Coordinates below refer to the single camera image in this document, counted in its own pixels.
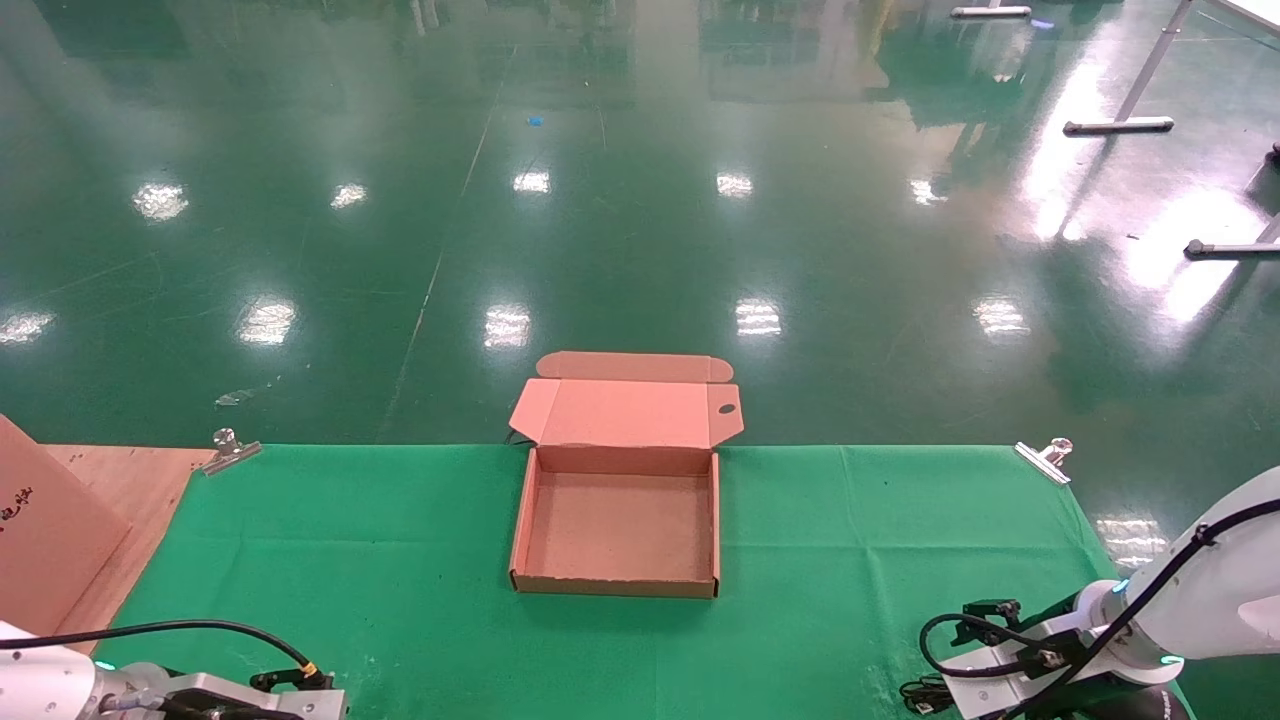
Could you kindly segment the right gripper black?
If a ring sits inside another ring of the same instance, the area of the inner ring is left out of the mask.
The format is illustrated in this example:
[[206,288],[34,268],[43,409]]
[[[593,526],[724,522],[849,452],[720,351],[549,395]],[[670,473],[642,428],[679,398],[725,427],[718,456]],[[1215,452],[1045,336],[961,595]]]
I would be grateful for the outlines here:
[[1190,719],[1190,707],[1172,683],[1142,685],[1125,680],[1083,680],[1036,697],[1029,708],[1001,719]]

